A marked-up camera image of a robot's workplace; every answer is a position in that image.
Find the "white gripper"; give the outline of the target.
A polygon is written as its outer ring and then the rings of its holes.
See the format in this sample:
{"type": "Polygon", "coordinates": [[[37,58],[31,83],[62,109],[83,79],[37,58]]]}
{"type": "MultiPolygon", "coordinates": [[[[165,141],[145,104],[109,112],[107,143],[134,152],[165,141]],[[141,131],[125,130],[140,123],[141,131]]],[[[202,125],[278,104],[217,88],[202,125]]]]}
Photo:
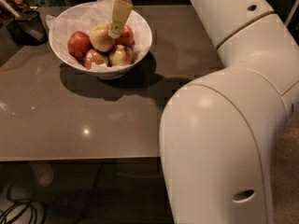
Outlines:
{"type": "Polygon", "coordinates": [[[132,0],[112,0],[108,35],[114,39],[121,36],[133,10],[132,0]]]}

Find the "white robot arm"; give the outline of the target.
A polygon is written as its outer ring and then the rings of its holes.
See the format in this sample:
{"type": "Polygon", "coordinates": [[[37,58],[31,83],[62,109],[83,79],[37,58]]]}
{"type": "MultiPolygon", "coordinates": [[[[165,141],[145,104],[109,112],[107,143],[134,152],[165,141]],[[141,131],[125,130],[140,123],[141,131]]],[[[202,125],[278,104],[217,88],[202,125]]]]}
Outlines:
{"type": "Polygon", "coordinates": [[[274,224],[271,157],[298,111],[299,50],[265,0],[190,0],[224,65],[168,101],[160,155],[175,224],[274,224]]]}

